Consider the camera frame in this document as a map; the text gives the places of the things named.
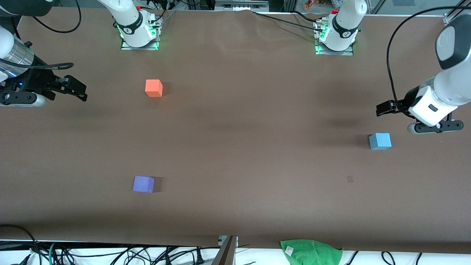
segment brown table surface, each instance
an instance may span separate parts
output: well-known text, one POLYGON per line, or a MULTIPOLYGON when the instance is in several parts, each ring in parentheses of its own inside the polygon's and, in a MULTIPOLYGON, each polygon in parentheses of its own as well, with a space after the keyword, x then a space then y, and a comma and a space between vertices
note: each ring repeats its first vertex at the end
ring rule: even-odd
MULTIPOLYGON (((1 223, 42 240, 215 245, 235 234, 252 247, 471 253, 470 105, 455 112, 465 128, 445 134, 375 115, 392 99, 385 51, 403 17, 365 17, 355 55, 333 57, 315 54, 310 30, 249 11, 177 12, 159 51, 122 51, 107 10, 82 12, 69 34, 30 17, 19 27, 46 62, 75 63, 55 73, 85 83, 89 99, 0 109, 1 223), (146 79, 166 95, 149 98, 146 79), (393 147, 371 151, 376 132, 393 147), (136 175, 162 191, 133 192, 136 175)), ((77 10, 41 19, 66 30, 77 10)), ((439 71, 441 28, 421 17, 397 35, 399 96, 439 71)))

